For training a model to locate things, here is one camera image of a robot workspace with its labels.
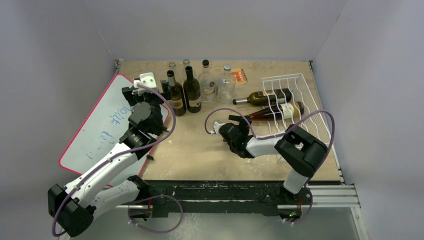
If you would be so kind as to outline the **olive bottle silver cap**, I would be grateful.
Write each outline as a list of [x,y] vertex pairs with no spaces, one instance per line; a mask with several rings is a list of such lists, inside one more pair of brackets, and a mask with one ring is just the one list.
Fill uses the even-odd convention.
[[168,70],[166,74],[168,77],[170,91],[169,103],[172,106],[176,116],[183,116],[187,111],[186,103],[184,100],[183,87],[176,81],[175,73],[173,70]]

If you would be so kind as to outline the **clear square glass bottle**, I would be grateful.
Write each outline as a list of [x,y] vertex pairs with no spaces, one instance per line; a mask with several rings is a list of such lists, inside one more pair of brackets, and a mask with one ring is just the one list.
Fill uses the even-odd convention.
[[173,71],[174,73],[175,73],[175,72],[176,72],[176,70],[177,70],[177,66],[176,66],[176,63],[175,63],[175,62],[170,62],[170,63],[168,64],[168,67],[169,67],[169,70]]

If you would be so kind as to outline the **dark green bottle black cap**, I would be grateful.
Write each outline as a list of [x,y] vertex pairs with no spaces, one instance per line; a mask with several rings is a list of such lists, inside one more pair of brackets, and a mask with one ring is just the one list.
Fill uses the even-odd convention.
[[194,77],[193,68],[185,67],[186,80],[183,82],[185,102],[190,113],[198,113],[202,108],[201,89],[199,81]]

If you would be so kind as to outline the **clear round labelled bottle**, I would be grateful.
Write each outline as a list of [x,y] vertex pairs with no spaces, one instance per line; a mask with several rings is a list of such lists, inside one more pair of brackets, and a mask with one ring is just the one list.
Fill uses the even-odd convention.
[[198,76],[200,84],[201,100],[204,103],[209,103],[216,96],[215,76],[211,72],[210,62],[207,59],[202,61],[202,71]]

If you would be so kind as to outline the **green bottle silver cap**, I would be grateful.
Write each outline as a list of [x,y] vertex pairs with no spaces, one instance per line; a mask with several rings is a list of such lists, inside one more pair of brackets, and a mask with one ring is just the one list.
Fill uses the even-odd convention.
[[254,107],[262,107],[275,104],[284,104],[291,101],[293,95],[288,88],[275,89],[264,94],[262,91],[251,93],[247,97],[232,100],[233,105],[249,104]]

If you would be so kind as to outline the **red bottle gold cap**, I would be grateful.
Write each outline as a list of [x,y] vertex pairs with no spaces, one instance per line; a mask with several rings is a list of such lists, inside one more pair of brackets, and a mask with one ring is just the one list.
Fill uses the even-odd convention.
[[272,105],[262,110],[246,115],[252,121],[273,121],[273,120],[291,120],[300,118],[305,112],[302,102],[287,102],[278,105]]

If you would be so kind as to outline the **large clear glass bottle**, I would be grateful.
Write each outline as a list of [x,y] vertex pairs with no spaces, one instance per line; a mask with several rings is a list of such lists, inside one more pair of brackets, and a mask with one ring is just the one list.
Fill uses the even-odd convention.
[[232,65],[225,64],[222,74],[216,81],[217,100],[221,103],[230,103],[234,97],[236,77],[232,74]]

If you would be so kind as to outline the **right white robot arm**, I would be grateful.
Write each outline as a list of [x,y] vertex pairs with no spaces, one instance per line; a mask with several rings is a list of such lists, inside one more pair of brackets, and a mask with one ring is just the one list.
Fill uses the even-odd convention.
[[279,155],[291,166],[283,183],[280,196],[288,204],[300,198],[300,190],[310,180],[327,158],[329,148],[325,143],[297,126],[283,136],[254,137],[250,128],[240,117],[239,124],[213,122],[213,134],[220,135],[232,153],[240,158],[254,159],[264,155]]

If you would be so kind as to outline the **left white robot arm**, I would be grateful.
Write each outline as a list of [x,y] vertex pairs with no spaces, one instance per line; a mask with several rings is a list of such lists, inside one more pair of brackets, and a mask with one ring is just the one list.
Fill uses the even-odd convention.
[[122,91],[132,106],[128,129],[109,153],[88,171],[64,186],[53,185],[47,192],[54,237],[64,234],[76,237],[96,218],[115,207],[133,201],[142,205],[152,199],[149,185],[138,175],[104,189],[118,174],[159,144],[158,136],[166,132],[169,137],[174,131],[173,127],[164,126],[161,105],[171,105],[158,92],[153,80],[134,80],[132,87],[124,87]]

